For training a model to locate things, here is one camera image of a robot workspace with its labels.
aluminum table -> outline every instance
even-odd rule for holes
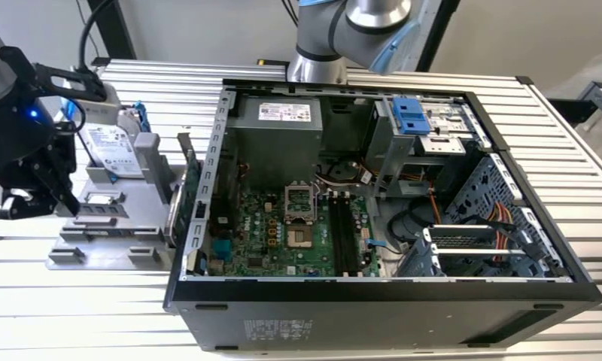
[[[123,103],[143,100],[160,150],[184,162],[176,134],[189,132],[204,158],[224,77],[283,80],[277,66],[181,65],[113,60],[100,68]],[[473,91],[511,147],[559,230],[602,291],[602,162],[533,85],[515,77],[350,70],[354,86]],[[86,154],[76,189],[86,179]],[[48,271],[64,220],[0,221],[0,359],[565,359],[602,361],[602,305],[507,350],[422,353],[204,353],[177,316],[161,308],[167,272]]]

power supply label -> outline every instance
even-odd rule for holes
[[[284,122],[310,122],[308,104],[263,103],[259,105],[259,120],[281,120]]]
[[[244,321],[244,334],[251,341],[303,341],[311,331],[312,320]]]

robotic arm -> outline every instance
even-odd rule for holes
[[[81,84],[82,90],[53,85],[52,77]],[[81,126],[54,123],[40,102],[44,96],[107,100],[104,85],[90,71],[32,65],[20,49],[0,39],[0,219],[42,216],[57,205],[69,214],[78,213],[69,174],[76,170],[73,135]]]
[[[382,75],[398,70],[419,33],[420,16],[408,20],[410,4],[410,0],[300,0],[288,81],[346,83],[344,58]]]

label sticker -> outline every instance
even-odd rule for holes
[[[302,341],[310,338],[312,320],[244,320],[251,341]]]
[[[86,146],[102,167],[119,177],[143,176],[129,137],[117,126],[86,125]]]
[[[366,171],[366,173],[363,173],[363,175],[362,175],[362,183],[363,184],[370,184],[370,180],[371,179],[372,179],[372,173]]]
[[[259,105],[259,120],[311,122],[308,104],[263,103]]]

ram slot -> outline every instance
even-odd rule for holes
[[[334,268],[336,276],[347,274],[356,276],[358,250],[354,237],[352,212],[347,198],[331,198],[330,211],[330,235],[334,243]]]

